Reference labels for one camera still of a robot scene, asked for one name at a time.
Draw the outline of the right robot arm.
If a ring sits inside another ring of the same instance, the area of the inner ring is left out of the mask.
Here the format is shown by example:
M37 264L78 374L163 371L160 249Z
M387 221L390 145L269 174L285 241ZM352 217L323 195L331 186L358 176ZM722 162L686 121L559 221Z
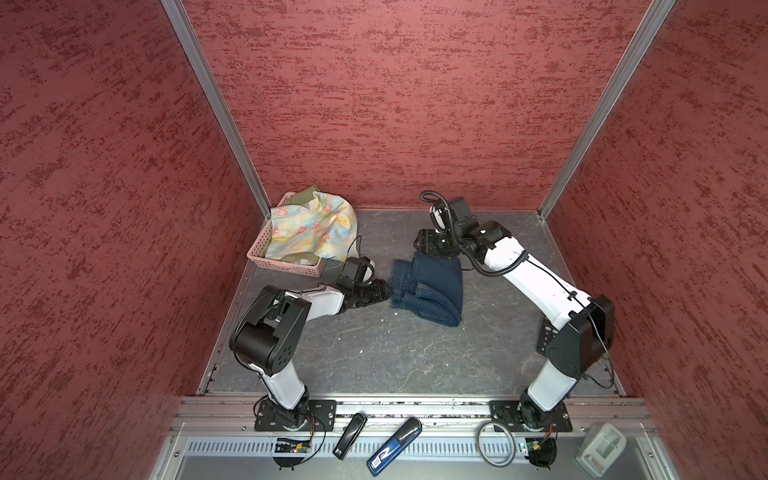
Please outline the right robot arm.
M615 307L593 297L544 266L495 221L462 232L457 223L422 229L414 241L422 254L465 255L487 277L502 277L523 293L549 321L554 335L544 345L546 362L521 394L518 422L529 431L547 429L554 411L587 370L609 353Z

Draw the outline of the blue denim skirt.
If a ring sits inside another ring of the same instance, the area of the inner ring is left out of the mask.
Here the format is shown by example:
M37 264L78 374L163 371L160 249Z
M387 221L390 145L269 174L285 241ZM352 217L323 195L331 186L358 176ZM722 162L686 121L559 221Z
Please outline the blue denim skirt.
M410 261L395 260L390 286L394 308L447 327L460 324L463 273L457 258L416 252Z

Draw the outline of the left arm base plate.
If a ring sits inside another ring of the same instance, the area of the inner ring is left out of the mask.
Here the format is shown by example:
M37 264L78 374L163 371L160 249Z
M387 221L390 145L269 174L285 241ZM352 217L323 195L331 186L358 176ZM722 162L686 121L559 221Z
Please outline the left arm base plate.
M300 401L294 410L279 406L270 399L254 405L254 430L257 432L310 432L334 428L337 402L310 399Z

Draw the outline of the pastel floral skirt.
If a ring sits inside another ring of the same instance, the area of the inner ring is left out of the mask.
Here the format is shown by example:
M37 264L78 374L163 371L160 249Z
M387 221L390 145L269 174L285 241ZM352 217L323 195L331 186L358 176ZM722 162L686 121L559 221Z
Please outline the pastel floral skirt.
M322 191L307 205L283 206L271 216L272 241L265 257L273 260L298 263L309 254L344 262L358 237L352 205L341 196Z

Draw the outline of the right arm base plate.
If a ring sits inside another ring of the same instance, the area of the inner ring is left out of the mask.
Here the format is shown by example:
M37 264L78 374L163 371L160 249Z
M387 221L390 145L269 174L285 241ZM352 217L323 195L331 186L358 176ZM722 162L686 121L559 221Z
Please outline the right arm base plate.
M558 404L551 412L550 419L544 422L541 429L526 427L519 412L518 400L491 400L488 403L490 418L504 424L511 432L533 434L545 434L549 431L553 433L570 433L573 431L573 425L570 415L563 403Z

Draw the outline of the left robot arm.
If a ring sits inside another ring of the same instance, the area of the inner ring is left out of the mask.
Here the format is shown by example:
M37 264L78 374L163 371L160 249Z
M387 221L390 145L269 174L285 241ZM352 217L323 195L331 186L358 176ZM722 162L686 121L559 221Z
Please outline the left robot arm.
M255 427L311 430L309 390L293 364L306 323L383 302L391 294L382 279L351 288L339 284L298 291L264 287L229 339L235 360L256 373L267 391L255 407Z

